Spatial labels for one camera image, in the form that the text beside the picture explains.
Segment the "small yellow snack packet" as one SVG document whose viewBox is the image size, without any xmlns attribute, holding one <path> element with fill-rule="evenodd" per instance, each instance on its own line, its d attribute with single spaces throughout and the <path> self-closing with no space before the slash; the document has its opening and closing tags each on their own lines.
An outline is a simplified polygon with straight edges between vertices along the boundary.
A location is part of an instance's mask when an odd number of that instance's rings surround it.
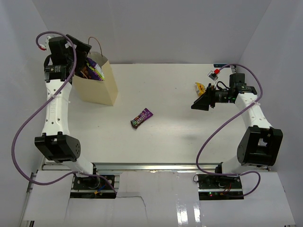
<svg viewBox="0 0 303 227">
<path fill-rule="evenodd" d="M 205 87 L 203 84 L 196 82 L 196 93 L 198 96 L 201 96 L 205 93 Z"/>
</svg>

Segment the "large dark blue candy bag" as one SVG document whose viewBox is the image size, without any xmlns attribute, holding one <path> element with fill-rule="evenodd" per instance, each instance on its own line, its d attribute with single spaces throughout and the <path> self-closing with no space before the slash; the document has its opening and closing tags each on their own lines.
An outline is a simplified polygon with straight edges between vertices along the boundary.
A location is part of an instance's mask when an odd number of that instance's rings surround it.
<svg viewBox="0 0 303 227">
<path fill-rule="evenodd" d="M 80 70 L 80 77 L 97 81 L 104 81 L 102 68 L 91 58 L 87 57 L 84 66 Z"/>
</svg>

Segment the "brown purple M&M's packet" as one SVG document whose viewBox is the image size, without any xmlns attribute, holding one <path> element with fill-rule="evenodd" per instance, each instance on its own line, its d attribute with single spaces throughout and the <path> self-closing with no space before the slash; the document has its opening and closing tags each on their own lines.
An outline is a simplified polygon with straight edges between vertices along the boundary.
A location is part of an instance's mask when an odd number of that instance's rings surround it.
<svg viewBox="0 0 303 227">
<path fill-rule="evenodd" d="M 130 121 L 131 126 L 134 129 L 137 129 L 143 122 L 145 122 L 152 116 L 153 116 L 153 113 L 149 109 L 145 108 L 142 110 L 142 112 L 138 116 L 136 116 L 133 120 Z"/>
</svg>

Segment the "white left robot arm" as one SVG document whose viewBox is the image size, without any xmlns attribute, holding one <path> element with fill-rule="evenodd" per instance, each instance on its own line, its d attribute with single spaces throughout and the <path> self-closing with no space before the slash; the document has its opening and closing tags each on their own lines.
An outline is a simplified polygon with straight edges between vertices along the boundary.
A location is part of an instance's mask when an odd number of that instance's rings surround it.
<svg viewBox="0 0 303 227">
<path fill-rule="evenodd" d="M 81 154 L 80 141 L 70 135 L 68 105 L 72 77 L 80 70 L 91 49 L 70 35 L 48 36 L 42 45 L 49 51 L 44 62 L 47 99 L 42 135 L 35 137 L 35 146 L 49 161 L 67 166 L 77 175 L 85 173 L 84 183 L 94 189 L 100 177 L 96 167 Z"/>
</svg>

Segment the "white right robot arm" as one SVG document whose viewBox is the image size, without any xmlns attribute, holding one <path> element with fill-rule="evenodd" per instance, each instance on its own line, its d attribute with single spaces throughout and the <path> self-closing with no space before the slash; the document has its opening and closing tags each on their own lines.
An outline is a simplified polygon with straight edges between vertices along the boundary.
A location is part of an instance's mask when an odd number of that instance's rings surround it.
<svg viewBox="0 0 303 227">
<path fill-rule="evenodd" d="M 231 183 L 229 174 L 240 175 L 254 168 L 273 166 L 276 162 L 283 133 L 268 122 L 257 99 L 255 88 L 240 80 L 230 82 L 229 88 L 216 89 L 209 85 L 191 106 L 207 111 L 216 103 L 233 103 L 246 126 L 236 156 L 215 168 L 214 184 L 218 188 L 226 188 Z"/>
</svg>

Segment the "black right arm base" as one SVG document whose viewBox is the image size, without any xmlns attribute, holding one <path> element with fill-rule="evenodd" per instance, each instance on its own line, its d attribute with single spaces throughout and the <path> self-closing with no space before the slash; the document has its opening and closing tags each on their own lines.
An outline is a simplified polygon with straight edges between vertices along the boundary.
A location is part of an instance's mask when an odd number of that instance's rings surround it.
<svg viewBox="0 0 303 227">
<path fill-rule="evenodd" d="M 196 174 L 200 201 L 243 200 L 243 189 L 239 177 Z"/>
</svg>

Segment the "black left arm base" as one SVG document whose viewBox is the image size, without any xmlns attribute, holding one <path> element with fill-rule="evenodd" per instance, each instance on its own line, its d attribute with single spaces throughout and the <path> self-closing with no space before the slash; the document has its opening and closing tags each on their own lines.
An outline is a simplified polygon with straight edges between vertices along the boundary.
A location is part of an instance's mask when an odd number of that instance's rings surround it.
<svg viewBox="0 0 303 227">
<path fill-rule="evenodd" d="M 70 198 L 72 199 L 115 199 L 116 193 L 103 178 L 73 178 Z"/>
</svg>

